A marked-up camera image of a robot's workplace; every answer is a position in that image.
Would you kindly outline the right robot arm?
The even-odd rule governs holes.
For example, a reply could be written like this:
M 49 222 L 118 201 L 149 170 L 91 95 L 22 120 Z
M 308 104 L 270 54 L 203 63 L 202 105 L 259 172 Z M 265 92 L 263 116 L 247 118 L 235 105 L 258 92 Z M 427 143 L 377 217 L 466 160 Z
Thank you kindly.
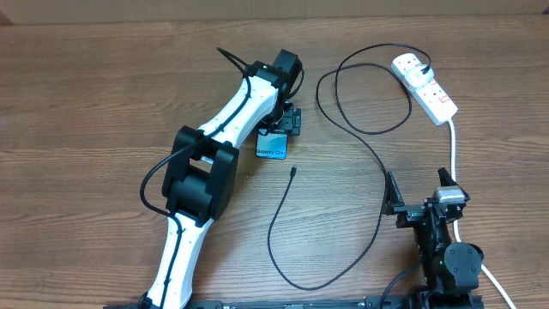
M 470 196 L 450 177 L 443 167 L 437 170 L 440 186 L 421 204 L 406 205 L 395 178 L 387 173 L 389 193 L 385 215 L 396 217 L 395 226 L 412 228 L 419 250 L 419 261 L 400 273 L 383 292 L 379 306 L 391 308 L 482 308 L 482 298 L 474 296 L 479 287 L 484 252 L 476 245 L 454 241 L 449 225 L 462 218 Z M 403 277 L 420 267 L 423 286 L 417 286 L 399 300 L 388 300 L 387 294 Z

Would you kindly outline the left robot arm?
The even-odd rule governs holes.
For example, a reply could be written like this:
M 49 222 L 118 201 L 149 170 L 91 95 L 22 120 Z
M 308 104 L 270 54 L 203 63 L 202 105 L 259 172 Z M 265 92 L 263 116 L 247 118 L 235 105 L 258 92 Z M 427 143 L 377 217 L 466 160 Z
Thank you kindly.
M 290 136 L 301 131 L 301 111 L 290 99 L 305 77 L 299 57 L 281 50 L 272 64 L 248 64 L 228 51 L 226 57 L 242 73 L 237 93 L 207 123 L 182 127 L 172 152 L 144 177 L 140 191 L 161 168 L 166 174 L 161 194 L 168 227 L 157 276 L 136 307 L 184 308 L 192 295 L 192 280 L 205 236 L 230 202 L 239 149 L 257 134 L 260 158 L 283 160 Z

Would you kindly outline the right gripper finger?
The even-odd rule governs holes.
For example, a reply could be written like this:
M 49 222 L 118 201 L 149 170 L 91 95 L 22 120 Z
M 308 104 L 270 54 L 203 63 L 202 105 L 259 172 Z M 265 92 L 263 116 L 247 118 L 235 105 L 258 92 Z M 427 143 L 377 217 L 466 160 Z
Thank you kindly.
M 449 172 L 444 167 L 439 168 L 437 170 L 437 173 L 438 173 L 440 185 L 442 187 L 457 185 L 457 183 L 453 180 Z
M 395 215 L 405 206 L 402 195 L 391 171 L 386 175 L 386 198 L 383 206 L 385 215 Z

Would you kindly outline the blue Samsung Galaxy smartphone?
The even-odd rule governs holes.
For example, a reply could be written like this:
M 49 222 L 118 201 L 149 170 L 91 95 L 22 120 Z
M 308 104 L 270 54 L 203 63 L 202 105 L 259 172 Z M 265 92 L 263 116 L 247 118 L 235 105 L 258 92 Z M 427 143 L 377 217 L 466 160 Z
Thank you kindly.
M 288 136 L 260 130 L 256 140 L 256 156 L 262 159 L 284 160 L 287 157 Z

